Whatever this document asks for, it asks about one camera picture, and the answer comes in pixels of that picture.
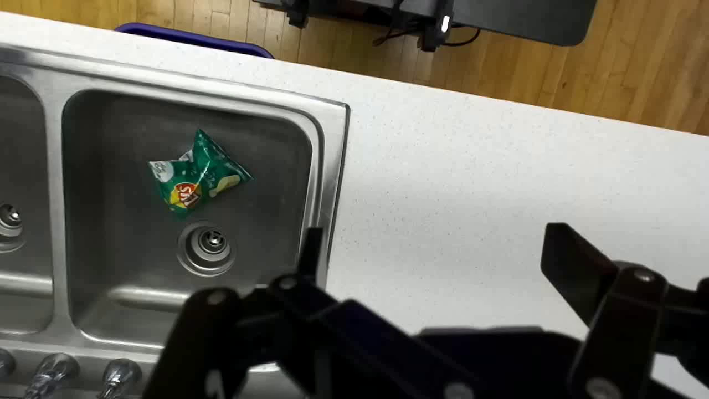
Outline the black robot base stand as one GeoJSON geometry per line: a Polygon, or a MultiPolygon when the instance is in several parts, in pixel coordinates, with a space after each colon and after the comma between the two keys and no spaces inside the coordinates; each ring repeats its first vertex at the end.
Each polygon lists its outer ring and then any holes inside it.
{"type": "Polygon", "coordinates": [[[450,46],[455,29],[474,29],[555,46],[586,40],[598,0],[255,0],[284,10],[292,27],[346,17],[387,27],[381,41],[418,35],[422,51],[450,46]]]}

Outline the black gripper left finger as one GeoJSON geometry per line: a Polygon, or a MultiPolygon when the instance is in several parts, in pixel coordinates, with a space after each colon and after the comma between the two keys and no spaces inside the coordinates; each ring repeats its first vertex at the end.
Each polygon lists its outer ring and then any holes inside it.
{"type": "Polygon", "coordinates": [[[337,301],[305,268],[319,259],[310,230],[300,268],[239,295],[193,293],[143,399],[239,399],[255,365],[276,363],[310,399],[474,399],[474,376],[359,301],[337,301]]]}

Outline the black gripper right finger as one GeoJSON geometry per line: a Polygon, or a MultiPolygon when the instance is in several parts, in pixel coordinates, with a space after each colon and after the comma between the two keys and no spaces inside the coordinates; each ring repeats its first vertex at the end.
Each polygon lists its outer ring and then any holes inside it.
{"type": "Polygon", "coordinates": [[[693,289],[662,273],[610,259],[565,222],[543,235],[541,273],[588,325],[572,357],[574,399],[690,399],[652,376],[659,354],[709,385],[709,280],[693,289]]]}

